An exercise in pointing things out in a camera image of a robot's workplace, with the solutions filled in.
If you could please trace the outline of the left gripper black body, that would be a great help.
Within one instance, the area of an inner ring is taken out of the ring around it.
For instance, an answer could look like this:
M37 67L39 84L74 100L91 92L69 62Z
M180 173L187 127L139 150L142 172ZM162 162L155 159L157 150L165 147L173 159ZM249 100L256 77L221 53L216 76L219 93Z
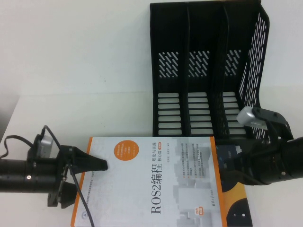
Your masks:
M68 165L60 150L55 158L55 172L53 174L51 190L48 193L48 206L57 207L61 204L61 190L64 182L67 182Z

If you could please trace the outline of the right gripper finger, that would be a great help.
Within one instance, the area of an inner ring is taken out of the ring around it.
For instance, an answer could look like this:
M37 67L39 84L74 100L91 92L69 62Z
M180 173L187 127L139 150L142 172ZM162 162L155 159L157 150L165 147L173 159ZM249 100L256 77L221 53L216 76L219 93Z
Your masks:
M226 171L245 171L246 155L238 155L228 158L224 161L224 169Z
M246 184L250 176L240 171L221 171L221 184L223 189L232 189L237 183Z

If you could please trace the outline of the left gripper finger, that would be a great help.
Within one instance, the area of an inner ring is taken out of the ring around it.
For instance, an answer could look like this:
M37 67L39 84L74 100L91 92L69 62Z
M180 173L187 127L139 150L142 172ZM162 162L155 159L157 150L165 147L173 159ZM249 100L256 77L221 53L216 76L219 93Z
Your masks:
M71 169L74 174L106 171L108 164L106 160L91 156L77 147L71 148Z
M64 182L61 190L61 208L67 208L75 203L77 196L75 184Z

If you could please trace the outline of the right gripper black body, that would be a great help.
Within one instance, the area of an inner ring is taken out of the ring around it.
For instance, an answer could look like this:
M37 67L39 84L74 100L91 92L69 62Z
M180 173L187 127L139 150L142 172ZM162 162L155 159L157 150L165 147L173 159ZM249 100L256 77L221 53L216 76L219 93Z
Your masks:
M256 164L256 157L259 150L263 148L262 140L244 140L241 145L242 148L242 170L243 177L242 183L245 185L265 185L265 183L260 179L260 174L258 173L258 167Z

